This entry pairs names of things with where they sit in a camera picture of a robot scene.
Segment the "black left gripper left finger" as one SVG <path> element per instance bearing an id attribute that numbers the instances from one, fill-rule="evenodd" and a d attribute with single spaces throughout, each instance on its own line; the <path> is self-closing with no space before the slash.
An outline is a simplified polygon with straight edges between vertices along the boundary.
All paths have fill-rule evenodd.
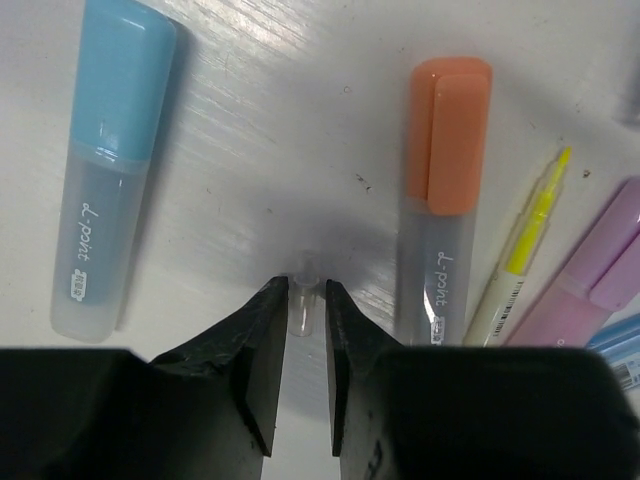
<path id="1" fill-rule="evenodd" d="M 289 281 L 270 279 L 239 310 L 157 356 L 170 412 L 164 479 L 258 479 L 271 457 Z"/>

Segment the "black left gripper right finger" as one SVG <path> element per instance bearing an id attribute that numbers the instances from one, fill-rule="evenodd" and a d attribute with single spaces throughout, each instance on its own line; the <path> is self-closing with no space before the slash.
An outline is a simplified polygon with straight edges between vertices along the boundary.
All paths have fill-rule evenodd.
<path id="1" fill-rule="evenodd" d="M 332 455 L 342 479 L 408 479 L 410 403 L 393 369 L 401 345 L 370 320 L 344 285 L 326 282 Z"/>

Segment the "small clear pen cap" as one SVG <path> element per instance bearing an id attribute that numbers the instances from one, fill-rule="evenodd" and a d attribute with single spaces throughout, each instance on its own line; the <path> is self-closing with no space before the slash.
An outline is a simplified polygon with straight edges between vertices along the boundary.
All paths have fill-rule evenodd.
<path id="1" fill-rule="evenodd" d="M 317 255 L 303 251 L 298 257 L 297 269 L 291 275 L 289 297 L 289 332 L 299 337 L 313 332 L 320 277 Z"/>

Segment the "yellow thin highlighter pen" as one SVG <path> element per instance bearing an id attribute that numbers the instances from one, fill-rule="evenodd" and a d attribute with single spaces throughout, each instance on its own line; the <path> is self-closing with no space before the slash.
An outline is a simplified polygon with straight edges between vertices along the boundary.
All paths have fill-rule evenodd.
<path id="1" fill-rule="evenodd" d="M 561 194 L 572 149 L 564 147 L 534 185 L 467 329 L 465 346 L 498 346 Z"/>

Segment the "purple highlighter marker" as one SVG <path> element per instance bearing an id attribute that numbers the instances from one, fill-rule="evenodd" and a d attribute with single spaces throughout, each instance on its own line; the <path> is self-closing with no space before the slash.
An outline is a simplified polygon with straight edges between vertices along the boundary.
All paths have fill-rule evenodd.
<path id="1" fill-rule="evenodd" d="M 639 294 L 639 178 L 629 178 L 505 341 L 584 347 Z"/>

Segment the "blue correction tape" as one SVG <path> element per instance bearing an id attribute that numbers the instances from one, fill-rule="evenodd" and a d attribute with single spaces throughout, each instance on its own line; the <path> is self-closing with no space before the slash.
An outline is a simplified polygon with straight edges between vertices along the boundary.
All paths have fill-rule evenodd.
<path id="1" fill-rule="evenodd" d="M 639 315 L 603 328 L 587 348 L 605 359 L 623 390 L 639 387 Z"/>

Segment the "orange highlighter marker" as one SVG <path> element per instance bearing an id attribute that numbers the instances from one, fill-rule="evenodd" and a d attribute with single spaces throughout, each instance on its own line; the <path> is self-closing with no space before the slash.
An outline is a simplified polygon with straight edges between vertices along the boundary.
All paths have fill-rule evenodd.
<path id="1" fill-rule="evenodd" d="M 410 76 L 395 307 L 404 344 L 459 345 L 465 335 L 492 79 L 468 56 L 427 60 Z"/>

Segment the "blue highlighter marker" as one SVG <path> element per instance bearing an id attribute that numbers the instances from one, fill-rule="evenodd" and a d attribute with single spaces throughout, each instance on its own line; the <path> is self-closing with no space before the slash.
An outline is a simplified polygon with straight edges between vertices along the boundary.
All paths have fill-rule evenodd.
<path id="1" fill-rule="evenodd" d="M 63 336 L 99 343 L 119 321 L 175 46 L 138 1 L 85 4 L 50 310 Z"/>

